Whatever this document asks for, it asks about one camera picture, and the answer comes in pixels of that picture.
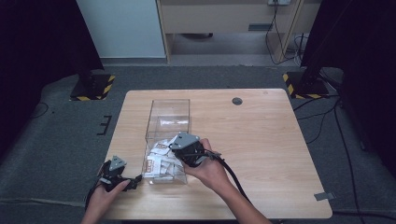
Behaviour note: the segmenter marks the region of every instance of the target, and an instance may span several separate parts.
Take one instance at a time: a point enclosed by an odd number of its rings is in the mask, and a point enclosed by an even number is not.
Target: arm
[[[207,150],[212,150],[207,139],[201,143]],[[251,204],[236,187],[233,186],[224,167],[218,161],[206,158],[198,167],[184,167],[188,175],[193,175],[210,189],[213,189],[228,205],[239,223],[271,223],[253,204]]]
[[[93,224],[99,222],[110,205],[116,199],[117,195],[119,195],[120,192],[125,189],[129,182],[131,181],[125,180],[119,183],[110,192],[107,192],[105,187],[102,185],[97,187],[91,196],[90,203],[88,205],[87,211],[85,212],[84,218],[81,220],[81,224]]]

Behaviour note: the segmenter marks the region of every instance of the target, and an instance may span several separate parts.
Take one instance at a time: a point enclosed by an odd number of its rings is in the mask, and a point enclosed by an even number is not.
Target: person's left hand
[[[107,192],[104,186],[98,186],[90,198],[87,211],[85,212],[81,224],[97,223],[116,199],[117,195],[119,195],[130,182],[131,180],[124,180],[110,192]]]

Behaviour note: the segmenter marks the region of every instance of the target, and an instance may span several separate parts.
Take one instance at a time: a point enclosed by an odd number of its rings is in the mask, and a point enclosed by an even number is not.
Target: gray carpet
[[[48,85],[41,102],[0,167],[0,198],[37,198],[80,203],[104,161],[112,134],[129,90],[282,88],[282,74],[296,67],[212,66],[107,67],[116,76],[103,101],[72,102],[69,94],[78,77]],[[297,118],[332,108],[337,98],[321,99],[296,111]],[[290,99],[293,107],[307,100]],[[362,212],[396,217],[396,180],[382,166],[375,152],[360,149],[346,112],[337,107],[346,138],[359,205]],[[112,116],[106,135],[104,116]],[[315,139],[322,116],[299,120],[307,142]],[[346,151],[333,112],[323,121],[319,138],[308,148],[333,210],[355,212],[351,175]],[[0,223],[79,223],[84,209],[38,203],[0,203]],[[365,217],[366,223],[394,223],[380,217]],[[358,217],[334,215],[326,220],[287,220],[286,223],[361,223]]]

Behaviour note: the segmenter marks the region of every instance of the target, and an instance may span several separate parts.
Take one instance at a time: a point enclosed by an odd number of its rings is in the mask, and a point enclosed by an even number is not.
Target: clear acrylic box
[[[150,184],[187,184],[181,162],[168,147],[180,132],[190,132],[190,100],[153,100],[142,168],[142,175]]]

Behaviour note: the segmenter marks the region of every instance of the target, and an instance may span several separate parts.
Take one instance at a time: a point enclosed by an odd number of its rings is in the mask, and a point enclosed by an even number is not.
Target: wall
[[[165,58],[155,0],[77,0],[101,58]]]

